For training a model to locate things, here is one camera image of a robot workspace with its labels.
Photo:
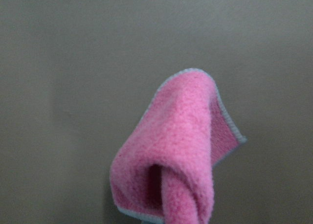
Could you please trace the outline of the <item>pink cleaning cloth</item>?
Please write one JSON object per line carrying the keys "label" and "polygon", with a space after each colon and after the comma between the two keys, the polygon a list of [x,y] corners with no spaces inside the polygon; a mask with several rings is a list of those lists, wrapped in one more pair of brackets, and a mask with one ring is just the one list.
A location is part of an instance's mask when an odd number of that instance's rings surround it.
{"label": "pink cleaning cloth", "polygon": [[117,209],[144,224],[207,224],[212,170],[245,143],[214,79],[189,68],[156,91],[110,168]]}

